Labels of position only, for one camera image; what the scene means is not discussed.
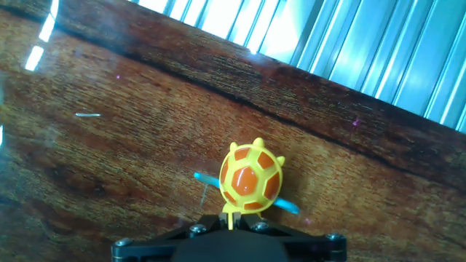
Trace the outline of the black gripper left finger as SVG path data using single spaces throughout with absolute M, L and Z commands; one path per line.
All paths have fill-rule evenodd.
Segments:
M 150 240 L 135 241 L 128 237 L 119 239 L 111 246 L 111 261 L 169 261 L 182 242 L 228 229 L 228 220 L 227 213 L 203 215 L 198 221 L 173 229 Z

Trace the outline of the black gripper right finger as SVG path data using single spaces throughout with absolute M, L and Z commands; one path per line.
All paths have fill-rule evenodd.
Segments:
M 248 231 L 280 244 L 290 261 L 346 261 L 346 237 L 339 233 L 313 236 L 260 218 L 257 214 L 234 214 L 234 229 Z

